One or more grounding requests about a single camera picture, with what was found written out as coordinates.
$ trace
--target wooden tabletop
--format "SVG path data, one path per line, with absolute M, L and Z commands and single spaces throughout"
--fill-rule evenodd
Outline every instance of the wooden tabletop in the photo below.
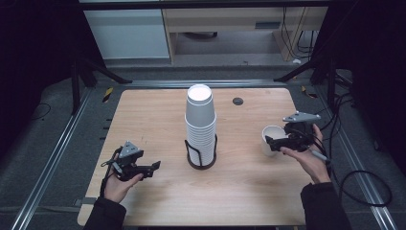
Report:
M 296 109 L 286 89 L 215 88 L 217 159 L 204 171 L 192 168 L 185 147 L 187 89 L 127 90 L 122 94 L 87 197 L 98 197 L 106 167 L 100 164 L 125 141 L 144 150 L 138 165 L 161 168 L 132 188 L 122 205 L 124 225 L 305 225 L 300 199 L 310 177 L 299 163 L 260 149 L 266 126 L 283 127 Z M 243 99 L 234 105 L 233 98 Z M 83 205 L 84 225 L 92 205 Z

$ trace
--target black sleeve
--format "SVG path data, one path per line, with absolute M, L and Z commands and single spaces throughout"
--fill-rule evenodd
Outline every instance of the black sleeve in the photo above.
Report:
M 307 230 L 351 229 L 332 183 L 308 184 L 304 186 L 301 197 Z
M 119 203 L 99 197 L 83 230 L 121 230 L 126 209 Z

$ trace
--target cable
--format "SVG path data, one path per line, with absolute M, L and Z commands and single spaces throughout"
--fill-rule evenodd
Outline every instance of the cable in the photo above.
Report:
M 334 107 L 332 108 L 333 113 L 334 113 L 333 118 L 328 122 L 328 125 L 329 125 L 333 121 L 332 128 L 331 128 L 331 131 L 330 131 L 330 134 L 329 134 L 329 139 L 328 139 L 328 143 L 329 143 L 329 145 L 328 145 L 328 147 L 329 147 L 329 149 L 328 149 L 328 152 L 329 152 L 328 158 L 331 160 L 331 162 L 332 162 L 332 137 L 333 137 L 333 132 L 334 132 L 334 129 L 335 129 L 338 121 L 340 121 L 340 126 L 341 126 L 341 120 L 340 120 L 340 116 L 339 116 L 340 107 L 344 103 L 351 101 L 351 100 L 347 100 L 345 102 L 342 102 L 343 99 L 347 95 L 349 95 L 349 93 L 344 94 L 343 96 L 341 96 L 338 100 L 336 100 L 334 102 Z M 362 170 L 362 171 L 361 170 L 352 171 L 352 172 L 347 173 L 341 182 L 337 177 L 337 174 L 336 174 L 336 172 L 334 170 L 333 164 L 331 164 L 331 173 L 332 173 L 332 176 L 333 176 L 335 182 L 337 183 L 337 185 L 339 187 L 339 199 L 340 199 L 341 202 L 342 202 L 342 194 L 343 193 L 345 195 L 347 195 L 349 198 L 351 198 L 352 200 L 355 200 L 356 202 L 359 202 L 359 203 L 364 204 L 364 205 L 373 206 L 373 207 L 385 207 L 385 206 L 389 205 L 392 202 L 393 195 L 392 195 L 391 188 L 389 187 L 389 185 L 381 177 L 379 177 L 375 173 L 372 173 L 372 172 L 369 172 L 369 171 L 364 171 L 364 170 Z M 348 192 L 347 190 L 345 190 L 344 185 L 345 185 L 346 181 L 353 174 L 356 174 L 356 173 L 366 173 L 366 174 L 372 175 L 377 180 L 379 180 L 381 182 L 381 184 L 383 184 L 384 187 L 386 188 L 386 190 L 388 191 L 388 194 L 389 194 L 388 199 L 386 201 L 384 201 L 383 203 L 370 203 L 370 202 L 367 202 L 365 200 L 362 200 L 360 198 L 355 197 L 355 195 L 353 195 L 350 192 Z
M 286 24 L 285 24 L 285 20 L 286 20 L 286 7 L 283 7 L 281 37 L 282 37 L 282 41 L 283 41 L 284 45 L 287 47 L 287 50 L 289 51 L 289 55 L 294 57 L 294 58 L 309 58 L 310 56 L 304 56 L 303 57 L 303 56 L 299 56 L 299 55 L 295 54 L 292 42 L 290 41 L 289 33 L 287 32 L 287 27 L 286 27 Z M 289 43 L 286 43 L 286 41 L 283 38 L 283 28 L 284 28 L 284 31 L 286 33 L 286 36 L 287 36 L 287 39 L 288 39 Z

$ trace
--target wire cup holder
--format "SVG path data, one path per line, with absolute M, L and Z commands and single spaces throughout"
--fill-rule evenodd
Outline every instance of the wire cup holder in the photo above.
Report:
M 210 168 L 212 165 L 214 165 L 214 162 L 215 162 L 215 159 L 216 159 L 216 156 L 217 156 L 217 154 L 216 154 L 216 152 L 215 152 L 215 151 L 216 151 L 216 148 L 217 148 L 217 134 L 215 135 L 213 161 L 212 161 L 210 164 L 206 165 L 206 166 L 204 166 L 203 163 L 202 163 L 202 156 L 201 156 L 200 150 L 199 150 L 199 149 L 196 149 L 196 148 L 193 147 L 193 146 L 191 146 L 191 144 L 189 144 L 188 140 L 185 140 L 185 145 L 186 145 L 186 150 L 188 151 L 188 162 L 189 162 L 189 164 L 190 164 L 194 169 L 197 169 L 197 170 L 207 170 L 207 169 Z M 195 151 L 197 152 L 197 154 L 199 155 L 199 164 L 200 164 L 200 165 L 195 165 L 195 164 L 193 164 L 193 162 L 192 162 L 192 160 L 191 160 L 191 154 L 189 153 L 189 148 L 191 148 L 192 150 L 195 150 Z

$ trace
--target stack of paper cups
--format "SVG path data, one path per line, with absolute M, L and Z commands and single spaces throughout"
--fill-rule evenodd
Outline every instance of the stack of paper cups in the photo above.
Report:
M 209 166 L 215 161 L 215 120 L 212 90 L 204 84 L 190 87 L 185 113 L 187 148 L 190 163 L 197 167 Z

